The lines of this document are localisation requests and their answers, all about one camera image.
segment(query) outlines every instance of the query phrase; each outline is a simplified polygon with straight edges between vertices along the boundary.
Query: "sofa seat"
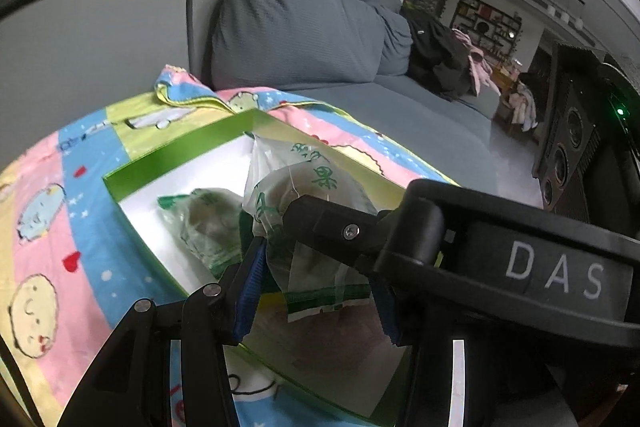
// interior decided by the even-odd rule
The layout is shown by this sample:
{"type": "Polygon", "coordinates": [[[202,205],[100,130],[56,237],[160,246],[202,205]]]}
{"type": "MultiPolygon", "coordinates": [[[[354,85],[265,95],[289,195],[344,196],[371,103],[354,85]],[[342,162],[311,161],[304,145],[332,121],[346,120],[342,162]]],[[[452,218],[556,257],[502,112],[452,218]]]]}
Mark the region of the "sofa seat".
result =
{"type": "MultiPolygon", "coordinates": [[[[460,121],[459,109],[423,89],[414,100],[378,83],[300,89],[293,92],[329,103],[409,149],[463,187],[497,194],[494,161],[486,142],[460,121]]],[[[490,122],[478,114],[490,126],[490,122]]]]}
{"type": "Polygon", "coordinates": [[[449,102],[424,89],[414,79],[408,76],[377,76],[375,83],[411,100],[415,100],[424,107],[450,118],[463,125],[469,132],[478,136],[482,143],[489,145],[491,121],[477,110],[462,102],[449,102]]]}

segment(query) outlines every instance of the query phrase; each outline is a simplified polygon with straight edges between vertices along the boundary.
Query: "shelf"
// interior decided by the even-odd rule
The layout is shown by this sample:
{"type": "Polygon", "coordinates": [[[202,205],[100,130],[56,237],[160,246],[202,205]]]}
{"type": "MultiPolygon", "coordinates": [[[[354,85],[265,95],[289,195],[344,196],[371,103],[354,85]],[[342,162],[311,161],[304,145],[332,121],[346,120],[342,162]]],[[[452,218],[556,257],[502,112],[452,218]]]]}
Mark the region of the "shelf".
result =
{"type": "Polygon", "coordinates": [[[522,21],[514,19],[513,16],[508,15],[502,10],[498,10],[484,1],[459,0],[455,15],[451,21],[451,26],[457,26],[469,33],[472,41],[475,41],[474,45],[482,49],[487,57],[501,62],[511,57],[516,38],[522,29],[522,21]],[[484,10],[490,9],[489,17],[480,15],[479,11],[482,6],[486,6],[484,10]],[[464,7],[471,10],[471,12],[468,11],[465,15],[459,14],[458,11],[464,9],[464,7]],[[491,16],[494,14],[500,14],[500,17],[491,19],[491,16]],[[480,21],[484,21],[490,26],[487,33],[483,34],[475,29],[475,26],[480,21]],[[513,39],[508,36],[509,31],[515,32],[513,39]]]}
{"type": "MultiPolygon", "coordinates": [[[[475,2],[477,2],[479,4],[479,6],[485,5],[491,8],[492,12],[498,12],[500,15],[502,15],[502,20],[500,22],[498,21],[492,21],[490,18],[486,18],[486,17],[482,17],[479,13],[478,13],[478,17],[482,18],[485,21],[491,21],[494,24],[503,24],[505,26],[508,26],[509,28],[512,28],[514,30],[520,31],[520,29],[522,28],[522,21],[519,21],[517,19],[514,19],[513,16],[509,15],[508,13],[503,12],[502,10],[497,9],[494,6],[491,6],[489,3],[486,3],[482,0],[473,0],[475,2]]],[[[475,6],[473,6],[472,4],[466,2],[465,0],[459,0],[458,1],[458,6],[460,6],[461,4],[463,4],[464,6],[468,6],[474,10],[479,10],[479,6],[476,8],[475,6]]]]}

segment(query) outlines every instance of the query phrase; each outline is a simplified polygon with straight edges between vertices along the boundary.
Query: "pink clothing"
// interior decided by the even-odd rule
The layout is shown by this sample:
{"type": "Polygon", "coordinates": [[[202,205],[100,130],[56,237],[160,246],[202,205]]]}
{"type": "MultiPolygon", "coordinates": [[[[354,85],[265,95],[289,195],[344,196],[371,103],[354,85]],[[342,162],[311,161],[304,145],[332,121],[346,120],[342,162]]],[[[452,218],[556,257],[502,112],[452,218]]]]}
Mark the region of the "pink clothing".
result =
{"type": "Polygon", "coordinates": [[[474,92],[476,96],[480,93],[483,85],[500,95],[500,89],[498,89],[498,86],[496,86],[491,79],[492,69],[489,64],[486,63],[486,60],[484,60],[484,51],[476,48],[471,42],[469,35],[464,34],[459,29],[454,28],[453,34],[469,50],[469,73],[471,73],[471,77],[474,80],[474,92]]]}

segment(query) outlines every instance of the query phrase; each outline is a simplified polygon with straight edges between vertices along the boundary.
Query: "bookshelf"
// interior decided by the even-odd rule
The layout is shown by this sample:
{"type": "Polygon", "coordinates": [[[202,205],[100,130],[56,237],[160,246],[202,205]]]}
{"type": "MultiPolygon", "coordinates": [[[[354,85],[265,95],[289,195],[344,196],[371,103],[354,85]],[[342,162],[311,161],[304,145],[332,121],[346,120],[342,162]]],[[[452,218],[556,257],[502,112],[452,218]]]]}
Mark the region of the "bookshelf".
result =
{"type": "Polygon", "coordinates": [[[481,0],[459,0],[449,27],[467,33],[484,51],[487,62],[495,66],[511,58],[522,20],[481,0]]]}

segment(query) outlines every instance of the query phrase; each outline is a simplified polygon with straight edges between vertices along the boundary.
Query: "speaker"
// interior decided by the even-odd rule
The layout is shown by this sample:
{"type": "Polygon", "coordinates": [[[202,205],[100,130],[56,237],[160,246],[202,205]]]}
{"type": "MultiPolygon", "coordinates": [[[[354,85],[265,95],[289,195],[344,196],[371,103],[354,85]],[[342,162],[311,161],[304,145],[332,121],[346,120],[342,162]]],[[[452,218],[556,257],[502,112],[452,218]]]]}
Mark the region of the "speaker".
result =
{"type": "Polygon", "coordinates": [[[542,200],[546,210],[588,223],[589,211],[581,181],[585,162],[580,166],[582,169],[578,164],[584,152],[591,151],[598,141],[596,126],[586,110],[587,97],[593,95],[580,76],[574,80],[565,73],[559,80],[559,96],[540,178],[542,200]]]}
{"type": "Polygon", "coordinates": [[[604,52],[598,57],[593,50],[556,44],[548,125],[532,173],[545,210],[636,237],[640,126],[634,113],[640,96],[610,62],[604,52]]]}

